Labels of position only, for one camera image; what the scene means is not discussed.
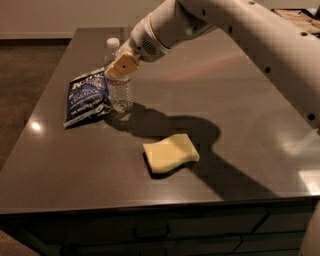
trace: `bottle cap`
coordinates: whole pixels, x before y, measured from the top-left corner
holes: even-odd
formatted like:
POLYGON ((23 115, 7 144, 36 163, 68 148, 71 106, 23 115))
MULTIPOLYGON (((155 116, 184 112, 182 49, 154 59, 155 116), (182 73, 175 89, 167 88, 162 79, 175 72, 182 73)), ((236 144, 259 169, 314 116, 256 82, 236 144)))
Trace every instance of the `bottle cap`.
POLYGON ((118 48, 120 46, 120 41, 118 38, 109 38, 107 40, 107 47, 110 49, 118 48))

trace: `sponge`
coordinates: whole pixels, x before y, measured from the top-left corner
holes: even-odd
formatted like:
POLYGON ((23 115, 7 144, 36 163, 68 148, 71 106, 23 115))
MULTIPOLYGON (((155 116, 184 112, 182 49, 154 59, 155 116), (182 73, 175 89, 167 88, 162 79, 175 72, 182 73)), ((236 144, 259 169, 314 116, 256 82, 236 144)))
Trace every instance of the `sponge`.
POLYGON ((183 163, 200 159, 187 134, 175 134, 156 143, 143 144, 143 148, 155 174, 164 174, 183 163))

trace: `snack bag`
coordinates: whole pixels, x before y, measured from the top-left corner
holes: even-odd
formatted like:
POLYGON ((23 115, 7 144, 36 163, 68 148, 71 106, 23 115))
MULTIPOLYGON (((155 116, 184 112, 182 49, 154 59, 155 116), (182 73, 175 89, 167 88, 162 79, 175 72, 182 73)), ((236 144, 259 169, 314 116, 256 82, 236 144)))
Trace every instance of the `snack bag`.
POLYGON ((111 111, 104 69, 97 69, 72 80, 68 92, 67 128, 86 118, 95 118, 111 111))

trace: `clear plastic bottle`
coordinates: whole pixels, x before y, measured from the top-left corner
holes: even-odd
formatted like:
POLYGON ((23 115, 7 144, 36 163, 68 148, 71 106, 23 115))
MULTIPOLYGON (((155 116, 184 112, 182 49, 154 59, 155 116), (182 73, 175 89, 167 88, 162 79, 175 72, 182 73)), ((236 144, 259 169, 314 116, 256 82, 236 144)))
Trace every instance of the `clear plastic bottle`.
MULTIPOLYGON (((114 61, 119 51, 119 46, 119 39, 109 38, 107 40, 107 54, 104 57, 105 71, 112 61, 114 61)), ((120 113, 128 112, 132 108, 131 75, 119 79, 111 79, 105 72, 105 78, 108 84, 112 108, 120 113)))

